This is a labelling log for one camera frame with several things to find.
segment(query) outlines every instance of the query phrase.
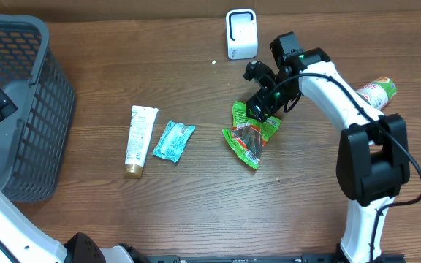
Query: wooden table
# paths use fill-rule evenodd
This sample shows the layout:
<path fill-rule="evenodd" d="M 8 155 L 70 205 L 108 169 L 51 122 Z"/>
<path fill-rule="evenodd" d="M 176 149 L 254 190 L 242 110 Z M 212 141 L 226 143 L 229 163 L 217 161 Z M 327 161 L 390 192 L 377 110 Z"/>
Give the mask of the wooden table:
<path fill-rule="evenodd" d="M 244 102 L 257 86 L 242 78 L 250 60 L 228 60 L 223 18 L 49 28 L 77 108 L 54 197 L 18 204 L 41 230 L 61 242 L 85 232 L 99 246 L 127 243 L 144 254 L 335 250 L 347 205 L 335 177 L 338 133 L 303 97 L 280 114 L 259 169 L 240 161 L 221 130 L 231 127 L 233 102 Z M 398 94 L 385 112 L 406 119 L 409 149 L 421 164 L 421 11 L 259 16 L 257 59 L 276 69 L 269 43 L 288 31 L 306 50 L 323 48 L 353 88 L 393 79 Z M 134 104 L 158 107 L 159 115 L 143 178 L 127 180 Z M 151 155 L 170 119 L 196 126 L 177 164 Z M 397 200 L 419 191 L 413 171 Z M 421 262 L 421 203 L 388 213 L 382 248 Z"/>

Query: wall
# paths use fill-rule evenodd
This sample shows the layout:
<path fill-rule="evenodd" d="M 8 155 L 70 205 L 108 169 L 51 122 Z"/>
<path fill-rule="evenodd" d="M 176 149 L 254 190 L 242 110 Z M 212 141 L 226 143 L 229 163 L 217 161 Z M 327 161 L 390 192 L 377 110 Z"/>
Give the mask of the wall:
<path fill-rule="evenodd" d="M 0 13 L 48 22 L 223 17 L 249 7 L 258 15 L 421 9 L 421 0 L 0 0 Z"/>

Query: green snack package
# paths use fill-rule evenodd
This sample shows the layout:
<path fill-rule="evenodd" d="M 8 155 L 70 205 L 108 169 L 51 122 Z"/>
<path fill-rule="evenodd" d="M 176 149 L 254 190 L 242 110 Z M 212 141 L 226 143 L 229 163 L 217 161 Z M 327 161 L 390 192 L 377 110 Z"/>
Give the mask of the green snack package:
<path fill-rule="evenodd" d="M 276 133 L 281 120 L 270 117 L 264 123 L 246 117 L 244 103 L 235 102 L 232 108 L 233 127 L 223 129 L 225 140 L 231 149 L 253 169 L 259 166 L 262 146 Z"/>

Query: gray basket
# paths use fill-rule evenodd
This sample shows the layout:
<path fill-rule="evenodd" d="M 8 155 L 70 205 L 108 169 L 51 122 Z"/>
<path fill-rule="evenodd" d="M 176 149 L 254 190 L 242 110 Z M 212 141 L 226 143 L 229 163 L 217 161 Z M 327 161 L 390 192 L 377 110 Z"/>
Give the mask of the gray basket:
<path fill-rule="evenodd" d="M 48 44 L 38 18 L 0 15 L 0 88 L 18 107 L 0 123 L 0 189 L 12 201 L 48 199 L 58 185 L 75 92 Z"/>

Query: blue packet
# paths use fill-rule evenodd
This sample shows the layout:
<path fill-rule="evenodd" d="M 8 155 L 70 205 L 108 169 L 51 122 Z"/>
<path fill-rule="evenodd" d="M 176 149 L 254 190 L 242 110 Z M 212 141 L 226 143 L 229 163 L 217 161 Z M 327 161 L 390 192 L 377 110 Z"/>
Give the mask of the blue packet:
<path fill-rule="evenodd" d="M 195 126 L 186 126 L 172 120 L 168 121 L 159 144 L 153 150 L 153 154 L 176 163 L 180 159 L 194 129 L 196 129 Z"/>

